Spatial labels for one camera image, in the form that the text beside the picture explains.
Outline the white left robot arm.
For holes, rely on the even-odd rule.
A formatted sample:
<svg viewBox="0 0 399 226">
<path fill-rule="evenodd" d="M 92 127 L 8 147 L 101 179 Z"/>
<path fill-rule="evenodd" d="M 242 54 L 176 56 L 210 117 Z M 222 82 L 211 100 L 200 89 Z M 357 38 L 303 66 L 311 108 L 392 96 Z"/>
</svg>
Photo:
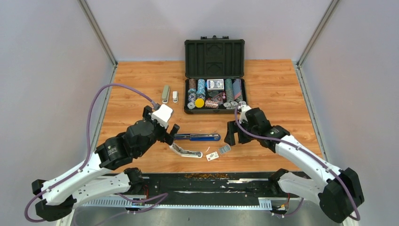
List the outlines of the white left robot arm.
<svg viewBox="0 0 399 226">
<path fill-rule="evenodd" d="M 40 199 L 35 204 L 39 222 L 57 221 L 79 206 L 110 194 L 128 191 L 140 194 L 144 181 L 138 168 L 127 168 L 108 179 L 97 178 L 142 157 L 156 142 L 172 145 L 180 129 L 174 125 L 171 132 L 167 132 L 173 112 L 165 104 L 155 109 L 146 106 L 142 120 L 107 139 L 82 163 L 52 180 L 32 182 L 32 192 Z"/>
</svg>

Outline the blue stapler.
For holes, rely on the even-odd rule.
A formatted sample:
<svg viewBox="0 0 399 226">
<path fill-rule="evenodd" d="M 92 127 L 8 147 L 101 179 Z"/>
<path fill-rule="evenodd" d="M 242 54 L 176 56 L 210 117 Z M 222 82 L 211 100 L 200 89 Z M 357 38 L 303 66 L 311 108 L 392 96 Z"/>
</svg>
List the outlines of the blue stapler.
<svg viewBox="0 0 399 226">
<path fill-rule="evenodd" d="M 176 134 L 175 139 L 189 141 L 219 141 L 221 135 L 218 133 L 185 133 Z"/>
</svg>

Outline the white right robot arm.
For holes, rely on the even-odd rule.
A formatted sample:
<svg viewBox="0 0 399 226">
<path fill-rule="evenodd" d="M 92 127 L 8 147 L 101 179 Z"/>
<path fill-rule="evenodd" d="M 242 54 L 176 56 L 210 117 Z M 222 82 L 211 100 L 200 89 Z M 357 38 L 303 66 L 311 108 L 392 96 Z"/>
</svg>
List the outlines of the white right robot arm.
<svg viewBox="0 0 399 226">
<path fill-rule="evenodd" d="M 279 169 L 272 177 L 269 191 L 274 196 L 295 194 L 321 208 L 332 221 L 342 223 L 347 218 L 360 221 L 358 207 L 365 201 L 357 172 L 341 169 L 302 145 L 289 131 L 271 125 L 260 108 L 238 105 L 233 121 L 227 123 L 225 143 L 234 146 L 256 140 L 260 146 L 284 157 L 308 177 Z"/>
</svg>

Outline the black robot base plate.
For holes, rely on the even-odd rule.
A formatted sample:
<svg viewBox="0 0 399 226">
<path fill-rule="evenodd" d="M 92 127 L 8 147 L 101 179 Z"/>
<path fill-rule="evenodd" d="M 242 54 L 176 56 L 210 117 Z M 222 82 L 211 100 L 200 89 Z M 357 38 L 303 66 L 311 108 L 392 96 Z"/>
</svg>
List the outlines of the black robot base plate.
<svg viewBox="0 0 399 226">
<path fill-rule="evenodd" d="M 161 204 L 186 206 L 255 206 L 259 198 L 279 205 L 299 199 L 277 188 L 270 176 L 270 172 L 144 173 L 138 188 L 123 195 L 152 198 L 167 193 Z"/>
</svg>

